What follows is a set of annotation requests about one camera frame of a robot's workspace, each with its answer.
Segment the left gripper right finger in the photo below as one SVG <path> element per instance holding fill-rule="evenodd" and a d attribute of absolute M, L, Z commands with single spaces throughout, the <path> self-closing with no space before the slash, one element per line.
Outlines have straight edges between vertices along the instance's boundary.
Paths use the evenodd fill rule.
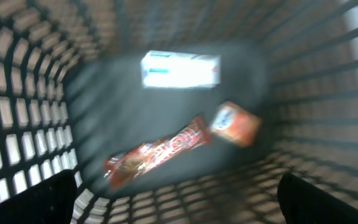
<path fill-rule="evenodd" d="M 280 179 L 277 200 L 287 224 L 358 224 L 358 209 L 291 173 Z"/>

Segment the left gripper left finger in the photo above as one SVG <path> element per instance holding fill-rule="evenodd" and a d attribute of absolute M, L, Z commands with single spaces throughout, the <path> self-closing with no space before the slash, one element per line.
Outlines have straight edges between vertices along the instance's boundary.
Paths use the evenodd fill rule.
<path fill-rule="evenodd" d="M 70 223 L 77 190 L 74 172 L 63 170 L 0 203 L 0 224 Z"/>

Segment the red Top chocolate bar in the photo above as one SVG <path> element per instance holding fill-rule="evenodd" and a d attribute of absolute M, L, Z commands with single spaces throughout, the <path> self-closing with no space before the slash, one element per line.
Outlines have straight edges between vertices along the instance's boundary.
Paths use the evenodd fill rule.
<path fill-rule="evenodd" d="M 209 144 L 211 135 L 202 116 L 196 116 L 176 134 L 144 142 L 129 152 L 111 156 L 104 162 L 104 178 L 113 190 L 132 182 L 175 156 Z"/>

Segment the small orange snack packet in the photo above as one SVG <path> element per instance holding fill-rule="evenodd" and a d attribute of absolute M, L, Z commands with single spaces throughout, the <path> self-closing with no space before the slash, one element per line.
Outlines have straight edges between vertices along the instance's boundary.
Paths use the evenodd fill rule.
<path fill-rule="evenodd" d="M 219 106 L 209 129 L 212 133 L 240 147 L 250 146 L 262 120 L 231 101 Z"/>

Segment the white Panadol medicine box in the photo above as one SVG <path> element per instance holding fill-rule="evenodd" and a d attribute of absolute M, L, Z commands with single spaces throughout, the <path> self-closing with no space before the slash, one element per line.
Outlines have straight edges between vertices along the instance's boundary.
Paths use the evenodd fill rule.
<path fill-rule="evenodd" d="M 145 88 L 213 88 L 221 81 L 221 57 L 151 50 L 140 61 Z"/>

